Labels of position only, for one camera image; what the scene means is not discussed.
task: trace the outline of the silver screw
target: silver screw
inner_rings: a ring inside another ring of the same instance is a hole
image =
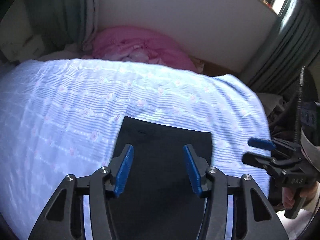
[[[243,175],[243,178],[244,178],[245,180],[251,180],[251,179],[252,179],[252,177],[251,177],[249,174],[244,174],[244,175]]]
[[[107,173],[107,172],[109,172],[109,169],[108,169],[108,167],[104,166],[104,167],[100,168],[100,172],[101,173]]]
[[[72,181],[74,178],[75,178],[75,177],[74,177],[73,175],[71,175],[71,174],[66,176],[66,179],[67,179],[68,181]]]
[[[217,169],[215,167],[209,167],[208,171],[210,173],[216,173],[217,172]]]

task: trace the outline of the hand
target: hand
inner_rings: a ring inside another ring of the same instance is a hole
[[[318,189],[318,185],[315,182],[314,185],[312,185],[312,187],[302,189],[302,191],[300,192],[300,197],[305,197],[306,198],[305,203],[309,203],[316,196],[317,189]],[[287,187],[282,188],[282,204],[284,208],[291,209],[293,207],[294,193],[295,193],[295,190],[292,190]]]

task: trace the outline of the white sleeve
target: white sleeve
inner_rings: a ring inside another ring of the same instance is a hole
[[[316,196],[313,200],[306,205],[303,209],[301,209],[295,219],[288,219],[284,216],[284,211],[277,212],[277,215],[284,226],[285,231],[287,232],[290,240],[295,240],[301,232],[304,230],[306,225],[308,224],[313,211],[315,210],[319,195],[320,195],[320,184],[318,184],[318,189]]]

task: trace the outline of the black cloth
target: black cloth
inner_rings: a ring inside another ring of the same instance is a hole
[[[204,199],[193,192],[183,146],[191,143],[210,164],[211,133],[185,130],[125,117],[114,156],[124,145],[134,158],[124,192],[109,203],[120,240],[195,240]]]

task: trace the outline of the pink bedding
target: pink bedding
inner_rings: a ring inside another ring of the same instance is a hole
[[[92,55],[85,58],[143,62],[197,72],[177,42],[150,30],[129,26],[108,28],[97,34],[92,47]]]

